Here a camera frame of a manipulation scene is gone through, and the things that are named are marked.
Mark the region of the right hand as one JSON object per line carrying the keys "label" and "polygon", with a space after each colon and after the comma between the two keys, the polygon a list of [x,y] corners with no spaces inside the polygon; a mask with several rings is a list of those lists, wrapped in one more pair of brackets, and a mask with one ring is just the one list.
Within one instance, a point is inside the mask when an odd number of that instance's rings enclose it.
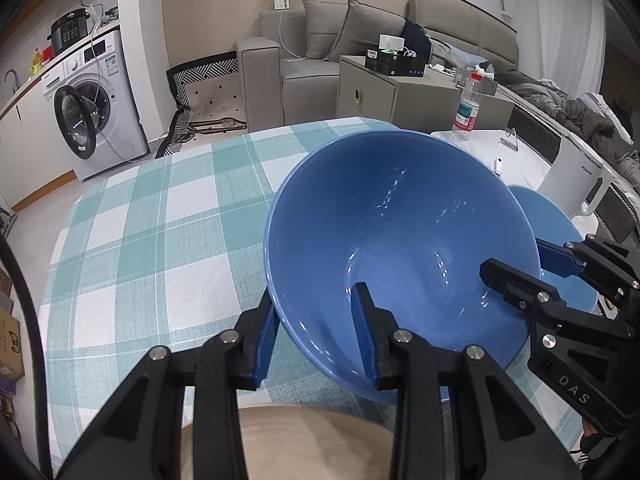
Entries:
{"label": "right hand", "polygon": [[616,437],[602,436],[597,429],[582,419],[582,437],[579,441],[579,451],[590,457],[598,457],[617,441]]}

